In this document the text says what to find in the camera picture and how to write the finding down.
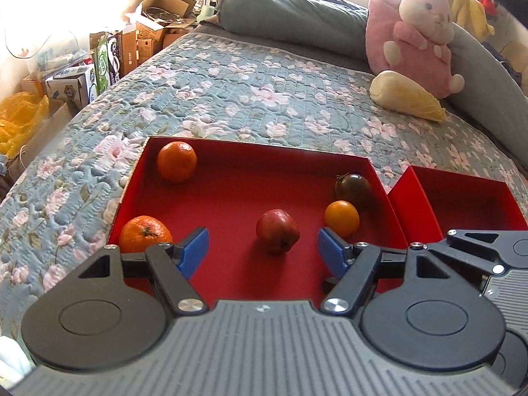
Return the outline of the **white printed carton box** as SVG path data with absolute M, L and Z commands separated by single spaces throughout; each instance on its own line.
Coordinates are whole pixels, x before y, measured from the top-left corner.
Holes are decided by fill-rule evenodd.
M 68 67 L 44 81 L 49 98 L 75 105 L 79 110 L 98 96 L 93 64 Z

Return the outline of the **yellow plush toy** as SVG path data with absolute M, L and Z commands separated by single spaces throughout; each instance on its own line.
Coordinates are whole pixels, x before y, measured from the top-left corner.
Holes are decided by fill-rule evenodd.
M 488 23 L 485 8 L 478 0 L 447 0 L 451 7 L 453 22 L 470 33 L 479 42 L 495 34 Z

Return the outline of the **dark purple tomato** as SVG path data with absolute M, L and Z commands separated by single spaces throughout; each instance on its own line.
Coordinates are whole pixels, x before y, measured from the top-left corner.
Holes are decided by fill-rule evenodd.
M 336 199 L 344 200 L 356 208 L 363 207 L 371 198 L 371 183 L 361 174 L 338 175 L 334 185 Z

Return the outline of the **yellow tomato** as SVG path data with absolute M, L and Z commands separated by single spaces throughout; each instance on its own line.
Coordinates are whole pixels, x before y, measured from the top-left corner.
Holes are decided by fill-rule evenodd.
M 326 226 L 342 238 L 350 236 L 360 226 L 360 217 L 356 207 L 344 200 L 329 204 L 324 213 L 324 220 Z

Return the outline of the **yellow plastic bag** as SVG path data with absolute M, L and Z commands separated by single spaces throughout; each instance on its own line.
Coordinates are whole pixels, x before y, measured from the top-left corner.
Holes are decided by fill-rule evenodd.
M 48 97 L 18 92 L 1 102 L 0 152 L 15 158 L 23 145 L 49 116 Z

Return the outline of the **floral quilted bedspread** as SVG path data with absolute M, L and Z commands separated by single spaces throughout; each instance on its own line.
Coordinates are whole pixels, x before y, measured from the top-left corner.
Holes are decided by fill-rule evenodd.
M 1 204 L 1 333 L 106 241 L 148 137 L 314 149 L 371 160 L 392 188 L 409 165 L 504 182 L 520 208 L 516 165 L 456 115 L 426 122 L 376 106 L 371 76 L 342 63 L 192 33 L 83 108 Z

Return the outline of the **green white carton box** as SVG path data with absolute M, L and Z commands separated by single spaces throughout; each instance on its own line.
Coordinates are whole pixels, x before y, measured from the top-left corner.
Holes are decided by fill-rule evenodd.
M 89 51 L 94 63 L 98 94 L 101 95 L 120 79 L 120 39 L 117 32 L 89 34 Z

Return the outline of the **grey-green duvet roll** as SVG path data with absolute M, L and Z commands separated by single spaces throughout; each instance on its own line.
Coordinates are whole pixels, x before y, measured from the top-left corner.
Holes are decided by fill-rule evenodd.
M 225 30 L 321 48 L 367 60 L 367 11 L 345 0 L 217 0 Z M 452 66 L 462 92 L 448 97 L 455 112 L 489 134 L 520 165 L 527 164 L 527 98 L 499 61 L 468 32 L 455 28 Z

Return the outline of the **orange tangerine with stem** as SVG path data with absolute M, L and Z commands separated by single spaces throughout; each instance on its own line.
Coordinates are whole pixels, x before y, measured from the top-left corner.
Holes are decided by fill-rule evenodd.
M 140 253 L 151 245 L 161 242 L 172 243 L 173 240 L 172 233 L 160 220 L 140 215 L 123 226 L 118 246 L 122 253 Z

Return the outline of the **large red tomato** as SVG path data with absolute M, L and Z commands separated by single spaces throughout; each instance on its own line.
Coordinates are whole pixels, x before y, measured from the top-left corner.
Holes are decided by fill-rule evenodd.
M 301 236 L 297 223 L 283 209 L 272 209 L 259 217 L 256 235 L 259 245 L 273 255 L 290 251 Z

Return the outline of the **red tray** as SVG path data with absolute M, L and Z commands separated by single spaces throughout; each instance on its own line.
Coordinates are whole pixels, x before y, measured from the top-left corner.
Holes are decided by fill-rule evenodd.
M 136 162 L 117 208 L 109 240 L 117 243 L 133 217 L 160 220 L 175 241 L 203 226 L 210 247 L 191 278 L 206 303 L 219 299 L 322 301 L 329 272 L 318 253 L 318 231 L 342 174 L 360 174 L 371 193 L 360 207 L 351 241 L 404 248 L 405 235 L 371 165 L 356 155 L 221 140 L 191 140 L 197 168 L 188 181 L 168 183 L 157 173 L 157 154 L 168 143 L 152 137 Z M 256 224 L 271 209 L 295 220 L 299 241 L 283 256 L 258 245 Z
M 408 241 L 441 241 L 451 229 L 527 228 L 502 181 L 411 165 L 388 193 Z

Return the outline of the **left red tray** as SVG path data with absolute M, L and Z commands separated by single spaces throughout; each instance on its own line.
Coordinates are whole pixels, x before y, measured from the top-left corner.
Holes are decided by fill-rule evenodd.
M 318 231 L 342 174 L 360 174 L 371 193 L 360 207 L 351 241 L 404 248 L 405 235 L 371 165 L 356 155 L 221 140 L 191 140 L 197 168 L 188 181 L 168 183 L 157 173 L 157 154 L 168 143 L 152 137 L 136 162 L 117 208 L 109 240 L 117 243 L 133 217 L 160 220 L 175 241 L 203 226 L 210 247 L 191 278 L 206 303 L 219 299 L 322 301 L 329 272 L 318 253 Z M 283 256 L 258 245 L 256 224 L 271 209 L 295 220 L 299 241 Z

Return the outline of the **right red tray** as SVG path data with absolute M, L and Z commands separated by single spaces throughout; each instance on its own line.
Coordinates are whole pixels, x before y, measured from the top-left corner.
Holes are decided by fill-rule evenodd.
M 451 229 L 527 228 L 502 181 L 411 165 L 388 193 L 408 241 L 441 241 Z

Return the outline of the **pink white plush hamster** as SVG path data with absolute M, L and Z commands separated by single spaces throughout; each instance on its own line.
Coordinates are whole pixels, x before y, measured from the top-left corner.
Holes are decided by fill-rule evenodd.
M 461 92 L 448 48 L 454 35 L 448 0 L 369 0 L 365 46 L 376 75 L 400 73 L 437 99 Z

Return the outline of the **open brown cardboard box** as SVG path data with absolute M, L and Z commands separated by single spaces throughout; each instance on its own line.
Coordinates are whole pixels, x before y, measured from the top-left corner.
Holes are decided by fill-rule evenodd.
M 190 33 L 197 24 L 196 0 L 142 0 L 126 14 L 136 29 L 138 64 Z

